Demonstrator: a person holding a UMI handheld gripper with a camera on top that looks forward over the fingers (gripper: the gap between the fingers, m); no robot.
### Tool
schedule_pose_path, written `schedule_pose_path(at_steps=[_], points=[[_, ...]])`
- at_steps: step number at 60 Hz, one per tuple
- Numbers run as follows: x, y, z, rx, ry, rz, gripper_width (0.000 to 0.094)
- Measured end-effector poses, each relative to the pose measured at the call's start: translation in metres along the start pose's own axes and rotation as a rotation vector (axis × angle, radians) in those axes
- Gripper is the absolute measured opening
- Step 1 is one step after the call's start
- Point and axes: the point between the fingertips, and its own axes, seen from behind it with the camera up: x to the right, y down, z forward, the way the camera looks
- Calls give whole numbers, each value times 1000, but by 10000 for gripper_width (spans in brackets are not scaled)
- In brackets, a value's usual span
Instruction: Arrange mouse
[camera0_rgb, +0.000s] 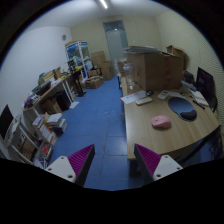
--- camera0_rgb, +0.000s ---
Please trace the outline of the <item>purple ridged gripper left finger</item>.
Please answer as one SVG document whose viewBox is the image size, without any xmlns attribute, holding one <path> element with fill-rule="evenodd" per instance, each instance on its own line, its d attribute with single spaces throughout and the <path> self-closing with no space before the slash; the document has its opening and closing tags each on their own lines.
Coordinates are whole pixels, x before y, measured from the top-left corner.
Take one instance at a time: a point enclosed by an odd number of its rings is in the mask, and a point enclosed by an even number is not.
<svg viewBox="0 0 224 224">
<path fill-rule="evenodd" d="M 95 146 L 91 144 L 68 157 L 60 156 L 46 171 L 83 187 L 94 156 Z"/>
</svg>

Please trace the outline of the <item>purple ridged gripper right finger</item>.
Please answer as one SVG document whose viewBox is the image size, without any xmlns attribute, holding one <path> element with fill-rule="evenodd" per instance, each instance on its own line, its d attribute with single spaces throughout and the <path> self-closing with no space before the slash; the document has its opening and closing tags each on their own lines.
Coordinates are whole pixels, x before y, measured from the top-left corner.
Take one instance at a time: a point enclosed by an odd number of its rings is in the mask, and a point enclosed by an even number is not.
<svg viewBox="0 0 224 224">
<path fill-rule="evenodd" d="M 136 144 L 134 154 L 146 182 L 160 180 L 182 169 L 169 155 L 159 155 L 152 150 Z"/>
</svg>

